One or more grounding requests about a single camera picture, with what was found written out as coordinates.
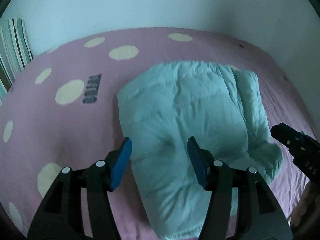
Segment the pillow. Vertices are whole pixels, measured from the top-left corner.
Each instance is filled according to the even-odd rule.
[[[7,93],[7,90],[5,89],[4,85],[0,80],[0,106],[2,105],[2,99],[6,95],[6,93]]]
[[[211,192],[197,182],[186,149],[190,136],[231,168],[255,167],[267,183],[280,171],[281,150],[268,142],[252,71],[211,62],[163,63],[127,84],[118,103],[123,134],[132,140],[133,175],[160,239],[198,237],[207,213]]]
[[[25,23],[11,19],[0,26],[0,80],[8,91],[16,77],[33,59],[28,45]]]

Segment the polka dot bedsheet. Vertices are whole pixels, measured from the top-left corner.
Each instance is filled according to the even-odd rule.
[[[143,28],[61,45],[27,65],[0,108],[0,202],[24,235],[62,167],[87,168],[120,146],[119,90],[153,65],[179,60],[254,71],[269,126],[285,122],[315,137],[309,113],[288,77],[267,53],[246,42],[188,29]],[[289,217],[308,180],[281,148],[284,163],[271,189]],[[130,165],[108,196],[123,240],[157,239]],[[86,205],[83,217],[90,236]]]

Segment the pink bedsheet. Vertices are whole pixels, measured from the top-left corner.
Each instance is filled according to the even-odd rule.
[[[101,39],[87,43],[95,38]],[[127,45],[131,47],[110,53]],[[267,53],[246,42],[174,28],[121,30],[70,42],[35,57],[1,107],[0,133],[5,132],[9,120],[13,129],[7,142],[0,142],[0,202],[11,216],[9,203],[14,203],[21,224],[17,218],[14,221],[25,235],[42,199],[38,189],[41,169],[47,163],[86,168],[119,147],[123,139],[116,99],[119,90],[153,65],[178,60],[212,61],[255,71],[270,127],[285,122],[315,137],[308,111],[285,73]],[[37,76],[47,68],[52,68],[52,73],[36,85]],[[74,102],[57,104],[56,93],[62,85],[70,80],[86,84],[89,76],[96,74],[102,74],[96,103],[83,104],[83,91]],[[270,187],[289,217],[308,180],[292,164],[287,150],[282,150],[282,171]],[[130,166],[121,185],[108,196],[123,240],[158,239]],[[84,223],[88,233],[88,221]]]

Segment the striped pillow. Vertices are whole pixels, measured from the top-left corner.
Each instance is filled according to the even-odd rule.
[[[11,19],[0,26],[0,100],[16,77],[33,59],[24,20]]]

